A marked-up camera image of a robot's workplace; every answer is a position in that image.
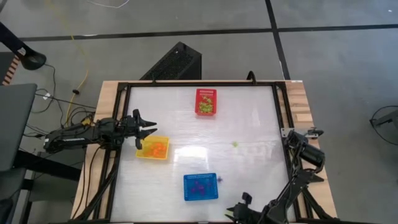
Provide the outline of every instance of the gray floor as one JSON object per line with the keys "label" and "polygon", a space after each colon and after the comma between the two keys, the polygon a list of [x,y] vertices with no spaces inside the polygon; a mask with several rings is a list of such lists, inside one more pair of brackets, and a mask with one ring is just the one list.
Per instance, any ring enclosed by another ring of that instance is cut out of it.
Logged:
{"label": "gray floor", "polygon": [[[0,21],[20,37],[68,35],[44,2],[8,0]],[[130,0],[119,9],[77,0],[53,2],[75,35],[271,26],[261,0]],[[98,2],[117,6],[122,0]],[[279,27],[398,24],[398,3],[393,0],[272,0],[272,5]],[[398,30],[296,32],[280,38],[290,76],[304,80],[315,124],[325,130],[320,144],[338,216],[396,223],[398,148],[380,139],[368,120],[378,108],[397,104]],[[283,79],[271,33],[79,40],[90,58],[90,76],[76,101],[96,105],[103,80],[140,78],[178,41],[203,54],[203,79],[243,79],[249,70],[258,79]],[[75,44],[69,40],[27,44],[55,66],[56,95],[68,100],[85,75],[84,58]],[[51,90],[51,74],[48,67],[31,72],[20,66],[12,83],[34,82]],[[34,110],[46,103],[38,97]],[[32,114],[29,123],[52,130],[59,127],[60,115],[54,104],[44,114]],[[39,151],[42,141],[23,139],[21,146]],[[29,223],[66,221],[68,203],[66,198],[35,202],[35,213],[42,215],[32,215]]]}

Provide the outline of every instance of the black metal frame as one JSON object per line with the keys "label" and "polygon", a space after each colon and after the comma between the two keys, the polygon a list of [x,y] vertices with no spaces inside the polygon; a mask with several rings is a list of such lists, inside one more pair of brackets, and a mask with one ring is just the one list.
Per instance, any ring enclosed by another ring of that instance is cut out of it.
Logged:
{"label": "black metal frame", "polygon": [[[292,119],[292,113],[290,110],[290,105],[289,105],[289,99],[287,97],[287,90],[286,90],[286,85],[285,82],[259,82],[256,80],[253,72],[249,72],[248,75],[248,80],[251,80],[251,82],[248,81],[241,81],[241,82],[214,82],[214,81],[198,81],[198,82],[192,82],[192,81],[181,81],[181,80],[176,80],[176,81],[169,81],[169,82],[162,82],[162,81],[152,81],[152,82],[134,82],[134,83],[119,83],[118,85],[118,90],[116,93],[116,99],[115,99],[115,104],[113,108],[113,118],[117,118],[118,113],[119,113],[119,106],[121,103],[121,98],[122,98],[122,92],[126,93],[126,96],[124,97],[124,105],[123,105],[123,112],[122,116],[127,115],[127,110],[128,110],[128,103],[129,103],[129,97],[131,93],[131,88],[133,87],[171,87],[171,86],[270,86],[272,88],[272,93],[274,95],[274,103],[275,103],[275,108],[276,108],[276,113],[277,113],[277,119],[278,119],[278,125],[279,128],[284,128],[284,121],[282,119],[282,110],[279,104],[279,95],[277,90],[280,89],[282,92],[282,97],[284,99],[284,106],[286,108],[286,114],[288,117],[288,124],[291,128],[293,128],[293,119]],[[286,162],[286,168],[288,172],[289,178],[291,178],[291,167],[292,167],[292,162],[290,160],[289,153],[287,152],[287,148],[285,148],[283,144],[283,138],[281,137],[281,142],[283,145],[284,149],[284,157],[285,157],[285,162]],[[106,178],[106,171],[108,170],[109,166],[109,160],[110,160],[110,151],[105,153],[104,157],[104,164],[102,167],[101,171],[101,178],[99,184],[102,184]],[[121,155],[121,148],[116,151],[115,155],[115,161],[120,161],[120,155]],[[109,187],[109,195],[108,195],[108,202],[106,205],[106,214],[105,214],[105,220],[110,220],[111,218],[111,212],[112,212],[112,207],[113,207],[113,198],[114,198],[114,191],[115,191],[115,186],[116,186],[116,179],[117,179],[117,173],[116,177],[112,181],[110,187]],[[93,219],[99,219],[99,213],[100,213],[100,206],[101,202],[99,202],[94,210],[94,215]],[[299,208],[299,203],[297,200],[293,203],[293,208],[294,208],[294,213],[295,213],[295,218],[296,220],[301,219],[301,213],[300,213],[300,208]]]}

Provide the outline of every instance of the white table surface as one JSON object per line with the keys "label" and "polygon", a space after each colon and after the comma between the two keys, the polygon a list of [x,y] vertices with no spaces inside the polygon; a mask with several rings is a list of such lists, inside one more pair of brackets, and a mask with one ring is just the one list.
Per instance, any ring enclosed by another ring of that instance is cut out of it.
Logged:
{"label": "white table surface", "polygon": [[[170,138],[165,161],[136,158],[135,139],[125,141],[112,222],[228,221],[226,208],[253,196],[261,211],[288,181],[272,89],[215,86],[217,114],[194,112],[197,87],[134,87],[129,114],[157,122],[153,135]],[[214,172],[218,199],[184,201],[183,176]],[[288,211],[294,218],[293,209]]]}

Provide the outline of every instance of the red box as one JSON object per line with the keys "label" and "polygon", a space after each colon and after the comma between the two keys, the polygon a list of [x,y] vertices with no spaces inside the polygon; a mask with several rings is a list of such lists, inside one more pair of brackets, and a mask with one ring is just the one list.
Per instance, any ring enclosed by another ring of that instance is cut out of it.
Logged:
{"label": "red box", "polygon": [[202,116],[213,116],[217,112],[217,90],[197,89],[195,113]]}

